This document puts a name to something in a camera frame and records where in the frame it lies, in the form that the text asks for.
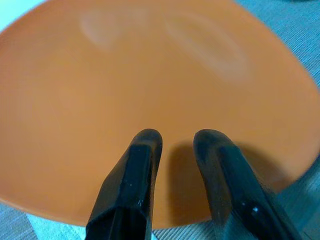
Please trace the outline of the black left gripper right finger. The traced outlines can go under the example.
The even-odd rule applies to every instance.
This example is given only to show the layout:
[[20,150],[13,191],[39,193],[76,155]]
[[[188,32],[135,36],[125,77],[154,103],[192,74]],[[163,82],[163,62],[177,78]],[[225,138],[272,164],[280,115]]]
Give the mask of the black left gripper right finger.
[[202,129],[193,151],[213,220],[234,216],[258,240],[302,240],[275,194],[257,179],[240,148],[224,133]]

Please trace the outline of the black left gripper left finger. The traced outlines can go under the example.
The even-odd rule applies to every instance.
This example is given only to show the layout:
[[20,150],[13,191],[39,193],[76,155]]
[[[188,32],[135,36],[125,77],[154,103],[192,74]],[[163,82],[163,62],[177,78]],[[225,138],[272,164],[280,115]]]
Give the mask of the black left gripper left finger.
[[102,183],[85,240],[152,240],[153,203],[163,140],[140,131]]

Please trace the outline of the orange plastic plate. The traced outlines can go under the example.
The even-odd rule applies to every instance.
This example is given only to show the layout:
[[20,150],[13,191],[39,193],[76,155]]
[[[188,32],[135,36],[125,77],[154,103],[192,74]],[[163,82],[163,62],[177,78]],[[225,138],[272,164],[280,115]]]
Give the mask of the orange plastic plate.
[[214,129],[280,191],[320,152],[320,92],[234,0],[48,0],[0,33],[0,203],[84,226],[133,137],[163,139],[155,229],[208,220]]

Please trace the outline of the grey woven placemat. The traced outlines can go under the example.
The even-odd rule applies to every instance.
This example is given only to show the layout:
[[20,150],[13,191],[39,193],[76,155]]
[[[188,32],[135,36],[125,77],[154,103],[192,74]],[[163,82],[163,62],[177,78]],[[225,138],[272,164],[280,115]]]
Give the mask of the grey woven placemat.
[[[0,31],[44,0],[0,0]],[[297,56],[320,89],[320,0],[236,0]],[[278,196],[303,240],[320,240],[320,156]],[[0,240],[84,240],[83,227],[0,204]],[[152,240],[215,240],[212,222],[154,230]]]

